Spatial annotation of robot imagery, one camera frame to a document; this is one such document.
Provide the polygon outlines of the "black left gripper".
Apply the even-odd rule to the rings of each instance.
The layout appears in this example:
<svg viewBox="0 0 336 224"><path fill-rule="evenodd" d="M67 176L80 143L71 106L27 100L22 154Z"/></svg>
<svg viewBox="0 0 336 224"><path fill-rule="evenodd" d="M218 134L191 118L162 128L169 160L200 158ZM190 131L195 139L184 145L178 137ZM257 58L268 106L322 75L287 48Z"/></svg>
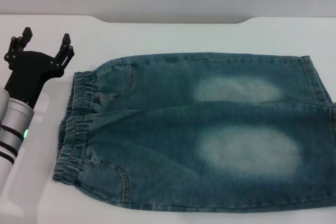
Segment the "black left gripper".
<svg viewBox="0 0 336 224"><path fill-rule="evenodd" d="M4 60L12 71L5 90L11 98L33 109L44 84L52 78L62 77L75 53L67 33L55 57L42 52L24 51L32 36L30 27L25 27L21 36L13 36Z"/></svg>

